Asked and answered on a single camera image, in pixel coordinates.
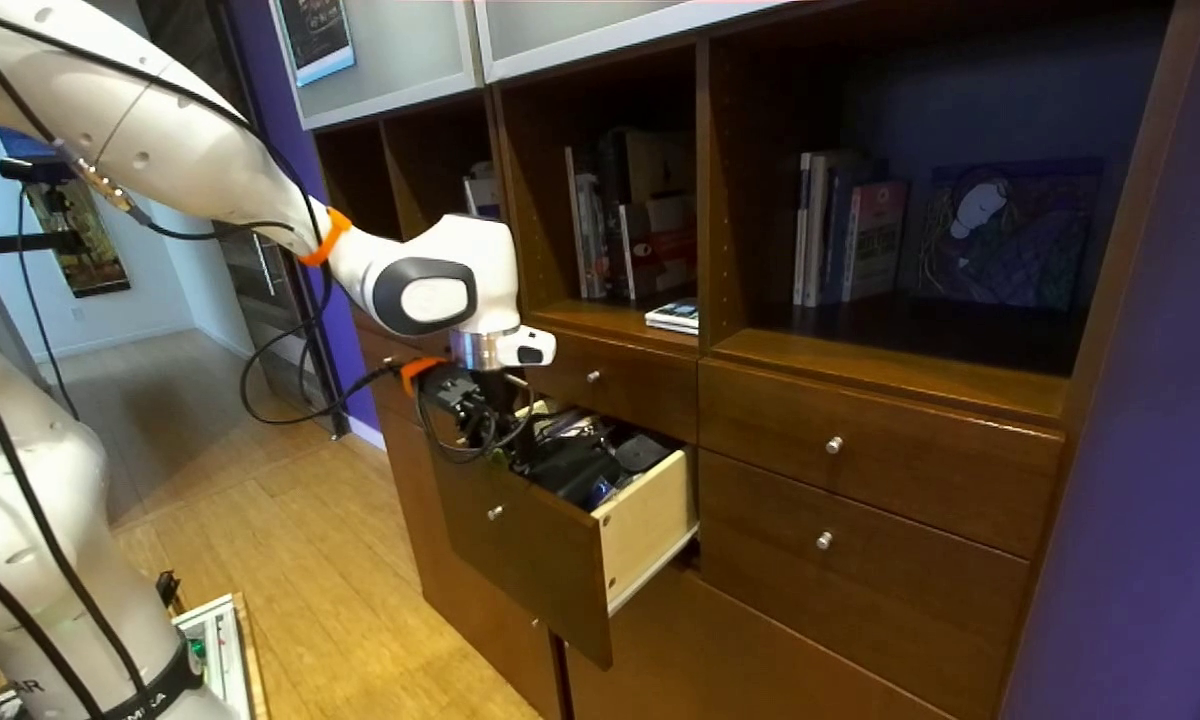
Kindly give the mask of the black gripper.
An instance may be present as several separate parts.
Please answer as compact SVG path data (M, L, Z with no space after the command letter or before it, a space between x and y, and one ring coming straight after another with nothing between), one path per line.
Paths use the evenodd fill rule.
M527 427L526 379L444 364L419 378L415 416L444 462L487 462Z

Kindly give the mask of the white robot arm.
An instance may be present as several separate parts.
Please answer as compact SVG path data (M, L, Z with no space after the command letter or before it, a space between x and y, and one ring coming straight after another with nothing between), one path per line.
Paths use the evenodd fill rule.
M323 268L385 331L444 331L471 372L543 367L522 322L502 222L444 218L413 242L305 191L248 122L92 0L0 0L0 129L33 181L88 188L132 222L178 207ZM233 720L155 587L117 552L103 453L0 351L0 674L33 720Z

